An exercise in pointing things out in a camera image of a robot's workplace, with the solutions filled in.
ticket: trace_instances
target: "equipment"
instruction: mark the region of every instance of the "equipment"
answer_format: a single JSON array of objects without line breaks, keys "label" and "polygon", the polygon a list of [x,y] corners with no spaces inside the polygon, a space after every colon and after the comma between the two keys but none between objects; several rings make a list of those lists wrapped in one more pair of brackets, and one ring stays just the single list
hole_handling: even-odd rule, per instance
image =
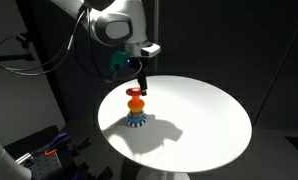
[{"label": "equipment", "polygon": [[[142,95],[146,95],[147,84],[141,62],[144,61],[144,64],[147,65],[147,58],[157,55],[160,52],[160,46],[149,42],[147,39],[146,20],[141,0],[116,0],[103,11],[97,11],[90,7],[88,3],[83,2],[83,0],[51,1],[75,19],[78,16],[82,17],[81,12],[87,10],[90,24],[87,20],[81,23],[85,28],[91,28],[91,37],[98,42],[106,46],[115,46],[124,43],[128,57],[132,61],[136,59],[140,62],[141,68],[138,82],[143,91]],[[71,37],[68,47],[71,46],[72,40],[73,37]],[[4,68],[10,72],[16,72],[16,69],[5,68],[2,65],[0,65],[0,68]],[[0,180],[29,180],[31,176],[31,171],[18,165],[0,145]]]}]

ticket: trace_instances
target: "orange toy piece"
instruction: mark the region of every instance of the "orange toy piece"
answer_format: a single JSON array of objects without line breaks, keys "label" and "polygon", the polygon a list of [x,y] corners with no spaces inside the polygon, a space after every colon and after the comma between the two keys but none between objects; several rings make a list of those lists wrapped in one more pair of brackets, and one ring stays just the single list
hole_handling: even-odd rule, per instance
[{"label": "orange toy piece", "polygon": [[133,112],[142,111],[145,106],[145,102],[140,99],[141,89],[140,88],[129,88],[126,93],[129,96],[132,96],[132,99],[128,102],[128,107]]}]

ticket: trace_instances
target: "white tabletop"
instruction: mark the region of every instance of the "white tabletop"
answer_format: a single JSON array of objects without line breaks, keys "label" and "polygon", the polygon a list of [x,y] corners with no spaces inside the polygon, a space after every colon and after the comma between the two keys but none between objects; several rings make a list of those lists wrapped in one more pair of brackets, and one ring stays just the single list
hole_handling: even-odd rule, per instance
[{"label": "white tabletop", "polygon": [[147,122],[126,122],[136,80],[110,92],[98,121],[108,142],[127,158],[171,172],[201,172],[226,165],[249,144],[252,128],[243,107],[229,94],[202,81],[178,76],[147,77]]}]

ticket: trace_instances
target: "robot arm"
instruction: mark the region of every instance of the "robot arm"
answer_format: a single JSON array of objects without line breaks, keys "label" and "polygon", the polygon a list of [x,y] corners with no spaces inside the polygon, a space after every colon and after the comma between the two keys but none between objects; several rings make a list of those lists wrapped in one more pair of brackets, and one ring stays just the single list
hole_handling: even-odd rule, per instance
[{"label": "robot arm", "polygon": [[[51,0],[73,18],[77,18],[84,0]],[[115,0],[103,11],[90,12],[92,37],[106,46],[124,43],[129,57],[151,58],[160,46],[147,40],[146,19],[141,0]]]}]

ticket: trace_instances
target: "dark background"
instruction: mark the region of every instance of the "dark background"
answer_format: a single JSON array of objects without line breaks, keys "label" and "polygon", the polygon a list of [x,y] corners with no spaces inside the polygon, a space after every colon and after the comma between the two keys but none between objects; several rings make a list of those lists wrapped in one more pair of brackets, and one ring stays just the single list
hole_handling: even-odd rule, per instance
[{"label": "dark background", "polygon": [[[92,4],[103,9],[110,3]],[[153,40],[154,1],[143,3],[148,37]],[[36,33],[52,57],[68,39],[75,21],[49,1],[29,4],[38,26]],[[235,97],[254,120],[297,26],[298,0],[161,0],[158,74],[181,75],[213,84]],[[79,57],[92,69],[83,28],[79,29],[77,41]],[[93,50],[103,72],[110,75],[110,55],[123,50],[123,46],[108,48],[94,41]],[[53,78],[56,82],[51,86],[67,120],[95,119],[101,100],[119,85],[107,84],[83,72],[73,52]],[[298,130],[298,34],[256,128]]]}]

